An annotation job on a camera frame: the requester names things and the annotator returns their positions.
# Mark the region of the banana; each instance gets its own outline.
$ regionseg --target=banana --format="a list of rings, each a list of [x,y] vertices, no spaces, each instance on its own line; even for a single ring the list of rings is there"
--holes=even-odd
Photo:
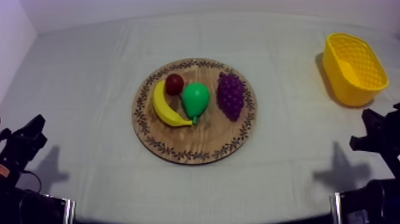
[[[193,121],[183,119],[167,104],[164,97],[165,80],[157,83],[153,93],[153,106],[158,117],[166,124],[174,127],[192,125]]]

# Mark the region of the white tablecloth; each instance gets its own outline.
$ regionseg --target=white tablecloth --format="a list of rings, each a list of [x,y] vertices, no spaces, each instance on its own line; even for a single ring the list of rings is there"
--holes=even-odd
[[[326,36],[357,35],[390,85],[372,109],[400,101],[400,42],[320,18],[223,13],[120,20],[42,35],[0,105],[1,128],[41,113],[49,141],[28,168],[43,192],[78,202],[80,217],[123,223],[267,223],[330,210],[334,191],[391,178],[383,160],[353,152],[362,109],[337,105],[318,70]],[[174,60],[204,57],[246,76],[258,101],[254,134],[233,155],[180,166],[137,139],[139,85]],[[24,177],[20,187],[35,189]]]

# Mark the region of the plastic fruit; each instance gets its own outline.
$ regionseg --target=plastic fruit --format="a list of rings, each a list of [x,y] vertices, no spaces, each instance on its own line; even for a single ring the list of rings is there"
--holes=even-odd
[[[204,84],[192,83],[183,90],[182,100],[187,116],[196,124],[197,117],[207,108],[210,92]]]
[[[161,80],[157,83],[153,93],[153,106],[158,117],[166,124],[178,127],[192,125],[191,120],[183,119],[177,112],[167,104],[164,97],[165,92],[165,80]]]
[[[175,96],[182,92],[183,79],[178,74],[170,74],[165,81],[165,91],[168,95]]]
[[[235,74],[220,73],[217,104],[229,120],[235,122],[244,106],[245,87]]]

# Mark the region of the plastic basket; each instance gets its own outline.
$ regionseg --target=plastic basket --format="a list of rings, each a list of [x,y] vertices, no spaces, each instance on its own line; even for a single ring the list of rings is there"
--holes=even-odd
[[[323,66],[336,98],[345,105],[364,105],[389,84],[370,46],[345,33],[328,36]]]

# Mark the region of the purple grapes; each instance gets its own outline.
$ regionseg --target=purple grapes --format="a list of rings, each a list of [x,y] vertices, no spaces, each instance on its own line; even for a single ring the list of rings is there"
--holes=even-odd
[[[217,104],[229,120],[235,122],[244,106],[245,87],[235,74],[220,73]]]

